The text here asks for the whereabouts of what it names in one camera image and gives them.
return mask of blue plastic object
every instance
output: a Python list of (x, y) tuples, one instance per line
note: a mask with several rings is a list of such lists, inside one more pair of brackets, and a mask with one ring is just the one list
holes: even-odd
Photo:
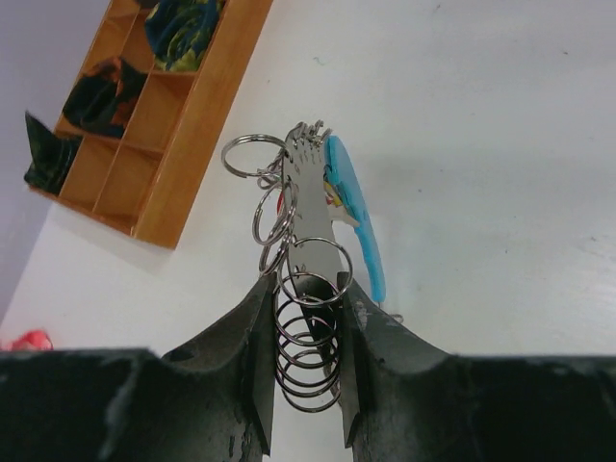
[(368, 268), (372, 300), (377, 303), (382, 302), (385, 300), (385, 274), (370, 222), (370, 214), (353, 164), (338, 137), (331, 136), (327, 139), (325, 159), (328, 164), (328, 168), (325, 169), (327, 182), (336, 189), (348, 213), (359, 222), (359, 226), (355, 228), (355, 234), (362, 246), (364, 262)]

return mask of dark green cloth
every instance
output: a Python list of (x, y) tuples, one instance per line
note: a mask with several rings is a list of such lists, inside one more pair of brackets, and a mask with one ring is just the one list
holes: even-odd
[(75, 84), (64, 117), (87, 132), (122, 138), (146, 78), (120, 57), (102, 61)]
[(24, 175), (31, 186), (58, 195), (81, 137), (58, 138), (30, 113), (26, 113), (26, 130), (32, 154), (32, 163)]
[(145, 20), (156, 66), (196, 71), (218, 24), (224, 0), (161, 0)]

